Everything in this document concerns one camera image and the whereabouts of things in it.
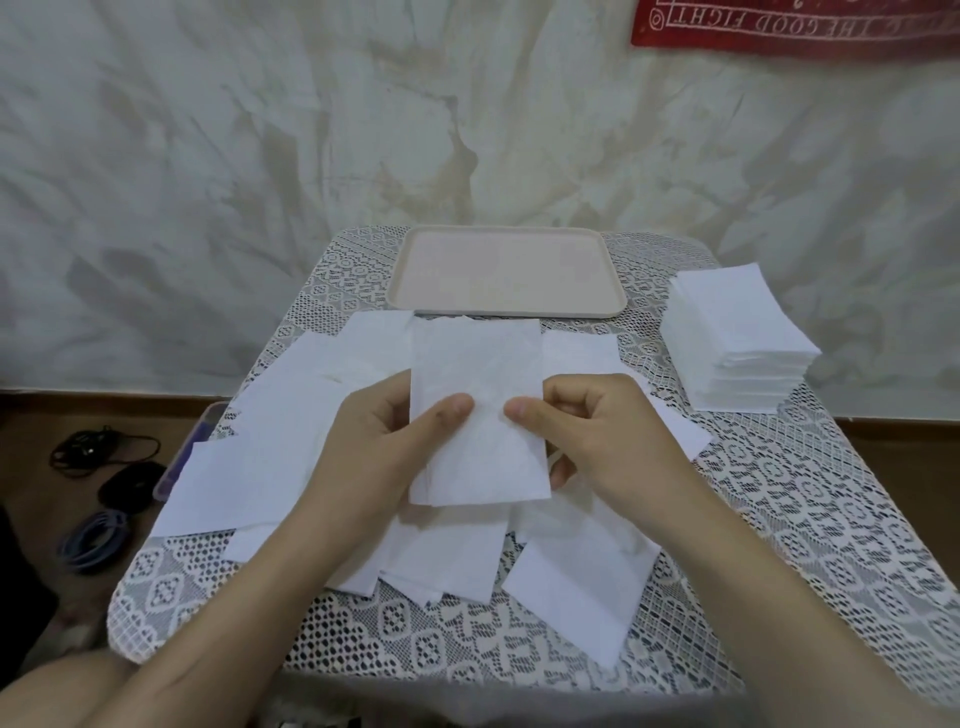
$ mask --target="blue cable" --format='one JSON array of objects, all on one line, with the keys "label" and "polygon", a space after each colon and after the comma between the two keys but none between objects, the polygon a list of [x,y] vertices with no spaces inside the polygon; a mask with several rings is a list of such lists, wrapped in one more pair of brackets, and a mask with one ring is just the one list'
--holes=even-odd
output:
[{"label": "blue cable", "polygon": [[130,536],[127,514],[108,508],[68,533],[57,548],[57,556],[76,573],[97,573],[116,559]]}]

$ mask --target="white tray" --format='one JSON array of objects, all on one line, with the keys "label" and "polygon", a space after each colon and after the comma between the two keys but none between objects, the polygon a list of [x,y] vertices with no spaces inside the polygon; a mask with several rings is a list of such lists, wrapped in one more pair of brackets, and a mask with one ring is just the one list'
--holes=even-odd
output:
[{"label": "white tray", "polygon": [[411,228],[387,303],[420,313],[609,319],[627,306],[599,232]]}]

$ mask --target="clear plastic bin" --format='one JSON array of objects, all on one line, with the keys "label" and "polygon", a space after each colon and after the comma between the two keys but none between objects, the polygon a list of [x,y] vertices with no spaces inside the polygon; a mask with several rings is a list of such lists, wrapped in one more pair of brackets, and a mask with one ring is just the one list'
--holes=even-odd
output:
[{"label": "clear plastic bin", "polygon": [[177,484],[180,471],[183,470],[183,466],[186,465],[186,461],[190,458],[190,453],[193,451],[193,444],[205,443],[210,439],[213,428],[217,426],[220,418],[224,416],[228,405],[228,401],[213,402],[213,404],[204,411],[197,423],[193,425],[190,434],[187,435],[186,440],[183,441],[183,445],[180,446],[177,454],[174,455],[174,459],[171,460],[170,465],[167,466],[166,473],[163,474],[163,477],[157,485],[154,486],[155,500],[163,503],[167,501],[167,498],[170,497],[170,492]]}]

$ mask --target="gray textured wall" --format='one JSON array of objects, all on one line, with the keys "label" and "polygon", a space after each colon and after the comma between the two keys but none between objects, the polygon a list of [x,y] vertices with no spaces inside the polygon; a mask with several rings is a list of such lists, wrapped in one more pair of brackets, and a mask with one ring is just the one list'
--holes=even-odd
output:
[{"label": "gray textured wall", "polygon": [[630,49],[632,0],[11,0],[4,386],[228,394],[331,234],[698,237],[835,414],[960,417],[960,62]]}]

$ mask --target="brown floor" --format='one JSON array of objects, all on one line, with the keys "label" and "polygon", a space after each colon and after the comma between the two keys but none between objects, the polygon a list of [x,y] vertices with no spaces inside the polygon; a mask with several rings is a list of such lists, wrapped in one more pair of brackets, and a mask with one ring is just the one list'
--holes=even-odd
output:
[{"label": "brown floor", "polygon": [[[50,451],[79,429],[110,425],[130,434],[153,435],[162,448],[156,460],[168,463],[209,400],[192,403],[155,400],[141,406],[130,398],[122,406],[90,405],[83,400],[65,406],[58,400],[42,406],[11,409],[0,399],[0,502],[8,509],[27,558],[40,578],[58,593],[68,621],[102,624],[110,595],[156,517],[157,506],[133,519],[134,541],[125,558],[101,574],[78,576],[57,561],[60,538],[98,510],[97,488],[120,466],[108,466],[79,480],[55,473],[47,464]],[[875,433],[851,440],[903,514],[944,567],[960,583],[960,427],[921,441],[890,442]],[[146,444],[132,444],[118,457],[143,454]]]}]

